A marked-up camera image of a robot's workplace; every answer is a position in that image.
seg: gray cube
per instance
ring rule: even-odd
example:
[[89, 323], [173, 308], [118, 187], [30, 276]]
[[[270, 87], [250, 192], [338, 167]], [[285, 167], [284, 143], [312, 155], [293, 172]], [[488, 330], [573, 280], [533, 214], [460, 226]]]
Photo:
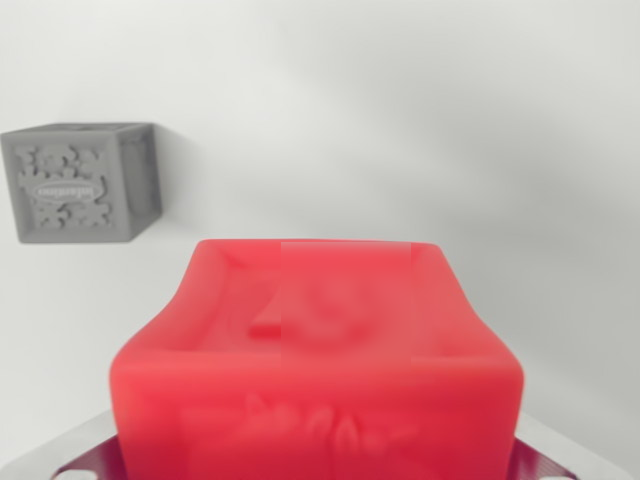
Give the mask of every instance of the gray cube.
[[2, 151], [22, 242], [124, 242], [162, 212], [148, 123], [28, 128]]

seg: engraved logo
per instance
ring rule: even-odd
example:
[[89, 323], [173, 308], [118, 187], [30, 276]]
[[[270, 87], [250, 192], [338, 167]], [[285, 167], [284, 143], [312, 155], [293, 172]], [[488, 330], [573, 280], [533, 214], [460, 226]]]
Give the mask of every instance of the engraved logo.
[[36, 200], [50, 203], [92, 202], [104, 194], [104, 188], [87, 180], [54, 180], [31, 190]]

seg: white wall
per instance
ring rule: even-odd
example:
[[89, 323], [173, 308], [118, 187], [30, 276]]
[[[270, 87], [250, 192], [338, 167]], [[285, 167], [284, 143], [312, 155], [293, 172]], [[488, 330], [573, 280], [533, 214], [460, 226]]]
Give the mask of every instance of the white wall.
[[[205, 237], [428, 241], [529, 413], [640, 475], [634, 1], [0, 1], [0, 131], [160, 125], [166, 215], [20, 246], [0, 182], [0, 463], [108, 406]], [[43, 281], [46, 275], [51, 281]]]

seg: red block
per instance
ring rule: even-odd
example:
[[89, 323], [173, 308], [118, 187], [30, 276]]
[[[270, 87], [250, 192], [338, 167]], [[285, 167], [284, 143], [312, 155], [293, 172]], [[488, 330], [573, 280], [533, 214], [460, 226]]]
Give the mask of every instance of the red block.
[[504, 480], [522, 377], [433, 245], [209, 240], [111, 391], [130, 480]]

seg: cube face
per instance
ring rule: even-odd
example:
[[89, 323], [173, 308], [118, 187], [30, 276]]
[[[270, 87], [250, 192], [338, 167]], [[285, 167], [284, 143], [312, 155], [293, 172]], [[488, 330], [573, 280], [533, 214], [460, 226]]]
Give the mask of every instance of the cube face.
[[149, 124], [55, 124], [2, 135], [27, 243], [127, 241], [161, 213]]
[[207, 241], [111, 382], [130, 480], [466, 480], [522, 372], [433, 246]]

